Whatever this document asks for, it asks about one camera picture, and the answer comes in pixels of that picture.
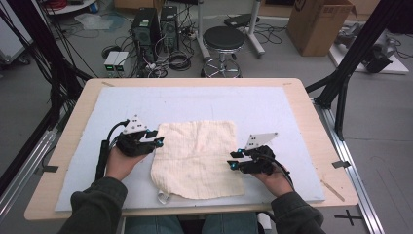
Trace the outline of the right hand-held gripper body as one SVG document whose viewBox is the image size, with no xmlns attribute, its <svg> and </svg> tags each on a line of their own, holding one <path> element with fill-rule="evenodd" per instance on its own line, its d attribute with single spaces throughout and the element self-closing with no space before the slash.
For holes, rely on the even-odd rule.
<svg viewBox="0 0 413 234">
<path fill-rule="evenodd" d="M 276 160 L 274 152 L 267 143 L 277 136 L 277 133 L 250 135 L 245 148 L 240 150 L 243 156 L 250 158 L 250 161 L 240 162 L 239 170 L 244 174 L 270 175 Z"/>
</svg>

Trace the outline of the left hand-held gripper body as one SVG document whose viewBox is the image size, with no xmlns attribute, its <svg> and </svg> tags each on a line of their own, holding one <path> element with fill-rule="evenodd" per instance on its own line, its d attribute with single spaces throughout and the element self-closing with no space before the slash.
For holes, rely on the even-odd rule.
<svg viewBox="0 0 413 234">
<path fill-rule="evenodd" d="M 133 115 L 117 136 L 116 146 L 129 157 L 152 153 L 156 148 L 155 137 L 145 138 L 147 131 L 150 131 L 147 126 Z"/>
</svg>

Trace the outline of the cream printed cloth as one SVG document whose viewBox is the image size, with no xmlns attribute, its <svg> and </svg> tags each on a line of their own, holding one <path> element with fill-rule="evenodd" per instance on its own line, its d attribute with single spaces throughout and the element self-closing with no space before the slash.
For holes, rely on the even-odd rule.
<svg viewBox="0 0 413 234">
<path fill-rule="evenodd" d="M 155 152 L 151 178 L 161 203 L 172 195 L 207 200 L 244 194 L 241 175 L 227 164 L 237 146 L 233 122 L 163 123 L 159 134 L 164 145 Z"/>
</svg>

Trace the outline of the person's right hand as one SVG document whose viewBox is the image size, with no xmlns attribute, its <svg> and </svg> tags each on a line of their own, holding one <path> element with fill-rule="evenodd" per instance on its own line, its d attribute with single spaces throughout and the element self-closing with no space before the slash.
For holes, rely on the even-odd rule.
<svg viewBox="0 0 413 234">
<path fill-rule="evenodd" d="M 293 191 L 291 184 L 277 167 L 273 167 L 273 172 L 270 175 L 261 173 L 253 174 L 253 176 L 261 181 L 275 197 L 281 197 Z"/>
</svg>

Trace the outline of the person's leg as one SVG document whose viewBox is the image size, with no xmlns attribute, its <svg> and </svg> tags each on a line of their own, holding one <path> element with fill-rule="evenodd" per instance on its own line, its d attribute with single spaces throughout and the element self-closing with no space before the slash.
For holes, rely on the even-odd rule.
<svg viewBox="0 0 413 234">
<path fill-rule="evenodd" d="M 208 214 L 202 234 L 258 234 L 255 213 Z"/>
<path fill-rule="evenodd" d="M 184 234 L 176 216 L 139 216 L 125 221 L 125 234 Z"/>
</svg>

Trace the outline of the white power supply box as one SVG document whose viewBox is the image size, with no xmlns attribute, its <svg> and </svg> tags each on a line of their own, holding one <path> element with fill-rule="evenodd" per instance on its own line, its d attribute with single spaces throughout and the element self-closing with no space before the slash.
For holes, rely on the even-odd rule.
<svg viewBox="0 0 413 234">
<path fill-rule="evenodd" d="M 114 62 L 115 70 L 117 72 L 125 72 L 129 65 L 129 53 L 119 52 Z"/>
<path fill-rule="evenodd" d="M 116 63 L 116 59 L 118 57 L 119 53 L 116 51 L 111 51 L 105 62 L 104 62 L 104 67 L 106 69 L 107 72 L 113 72 L 115 70 L 115 63 Z"/>
</svg>

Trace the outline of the black tape cross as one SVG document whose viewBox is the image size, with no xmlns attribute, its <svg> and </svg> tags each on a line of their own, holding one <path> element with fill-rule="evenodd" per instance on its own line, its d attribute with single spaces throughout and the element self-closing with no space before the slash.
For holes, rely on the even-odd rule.
<svg viewBox="0 0 413 234">
<path fill-rule="evenodd" d="M 360 215 L 353 215 L 349 210 L 345 210 L 345 214 L 336 214 L 335 218 L 346 219 L 351 226 L 355 225 L 356 220 L 363 220 L 363 217 Z"/>
</svg>

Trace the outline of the slim black computer tower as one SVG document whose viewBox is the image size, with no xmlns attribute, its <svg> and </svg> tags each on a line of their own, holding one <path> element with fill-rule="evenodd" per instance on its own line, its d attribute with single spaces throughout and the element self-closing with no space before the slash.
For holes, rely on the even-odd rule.
<svg viewBox="0 0 413 234">
<path fill-rule="evenodd" d="M 177 7 L 164 6 L 161 11 L 160 26 L 162 30 L 164 51 L 172 52 L 178 46 Z"/>
</svg>

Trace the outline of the black round stool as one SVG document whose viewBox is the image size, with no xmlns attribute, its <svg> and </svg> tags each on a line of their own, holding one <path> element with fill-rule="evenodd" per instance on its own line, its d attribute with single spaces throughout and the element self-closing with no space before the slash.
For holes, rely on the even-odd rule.
<svg viewBox="0 0 413 234">
<path fill-rule="evenodd" d="M 207 49 L 216 51 L 217 58 L 209 58 L 203 65 L 201 76 L 207 78 L 241 78 L 242 72 L 236 63 L 236 52 L 245 44 L 245 36 L 237 28 L 216 26 L 203 35 Z"/>
</svg>

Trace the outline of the white stand legs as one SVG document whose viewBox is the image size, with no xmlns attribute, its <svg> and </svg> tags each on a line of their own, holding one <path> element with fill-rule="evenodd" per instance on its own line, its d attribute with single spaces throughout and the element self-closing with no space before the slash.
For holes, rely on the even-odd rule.
<svg viewBox="0 0 413 234">
<path fill-rule="evenodd" d="M 257 53 L 257 57 L 260 58 L 262 55 L 265 54 L 265 50 L 261 46 L 260 42 L 256 38 L 254 31 L 255 31 L 255 25 L 256 25 L 256 20 L 258 18 L 258 12 L 259 8 L 261 5 L 262 0 L 253 0 L 253 6 L 251 10 L 251 18 L 249 22 L 249 28 L 248 32 L 246 33 L 247 38 L 255 48 L 255 51 Z M 204 0 L 197 0 L 198 3 L 198 18 L 197 18 L 197 23 L 198 23 L 198 29 L 196 31 L 196 39 L 199 45 L 199 48 L 201 50 L 203 59 L 210 59 L 210 53 L 208 48 L 204 45 L 203 42 L 203 18 L 204 18 L 204 10 L 203 10 L 203 5 L 204 5 Z"/>
</svg>

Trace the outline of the clear plastic bag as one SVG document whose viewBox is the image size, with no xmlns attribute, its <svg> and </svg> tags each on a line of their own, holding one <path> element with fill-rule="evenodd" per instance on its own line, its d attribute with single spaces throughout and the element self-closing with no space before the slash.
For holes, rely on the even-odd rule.
<svg viewBox="0 0 413 234">
<path fill-rule="evenodd" d="M 85 30 L 107 30 L 113 24 L 110 19 L 89 13 L 78 15 L 74 19 L 80 22 Z"/>
</svg>

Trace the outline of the black flat device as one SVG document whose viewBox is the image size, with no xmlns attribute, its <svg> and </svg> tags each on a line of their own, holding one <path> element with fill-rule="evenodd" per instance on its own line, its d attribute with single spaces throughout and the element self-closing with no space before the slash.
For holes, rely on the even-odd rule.
<svg viewBox="0 0 413 234">
<path fill-rule="evenodd" d="M 234 28 L 250 27 L 251 14 L 241 14 L 235 17 L 228 17 L 224 20 L 224 24 Z"/>
</svg>

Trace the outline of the cardboard box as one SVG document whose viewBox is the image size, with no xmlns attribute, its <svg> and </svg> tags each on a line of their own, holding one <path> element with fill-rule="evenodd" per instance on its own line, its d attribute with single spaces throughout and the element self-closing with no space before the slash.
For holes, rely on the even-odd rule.
<svg viewBox="0 0 413 234">
<path fill-rule="evenodd" d="M 326 56 L 344 21 L 355 11 L 349 0 L 295 0 L 287 34 L 301 56 Z"/>
</svg>

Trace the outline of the white round table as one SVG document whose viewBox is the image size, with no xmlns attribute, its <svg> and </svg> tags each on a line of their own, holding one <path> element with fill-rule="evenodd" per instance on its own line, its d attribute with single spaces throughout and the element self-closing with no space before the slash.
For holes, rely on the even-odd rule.
<svg viewBox="0 0 413 234">
<path fill-rule="evenodd" d="M 72 13 L 79 10 L 88 9 L 95 13 L 98 10 L 97 0 L 74 0 L 75 4 L 71 4 L 69 0 L 47 0 L 43 6 L 53 15 Z"/>
</svg>

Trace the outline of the white board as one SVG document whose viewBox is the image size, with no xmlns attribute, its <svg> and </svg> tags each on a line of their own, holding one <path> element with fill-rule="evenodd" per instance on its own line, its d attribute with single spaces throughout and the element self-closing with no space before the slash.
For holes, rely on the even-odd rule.
<svg viewBox="0 0 413 234">
<path fill-rule="evenodd" d="M 329 55 L 336 66 L 356 41 L 357 36 L 350 32 L 340 32 L 329 50 Z M 395 39 L 382 33 L 367 56 L 357 66 L 357 72 L 407 74 L 409 70 L 395 57 Z"/>
</svg>

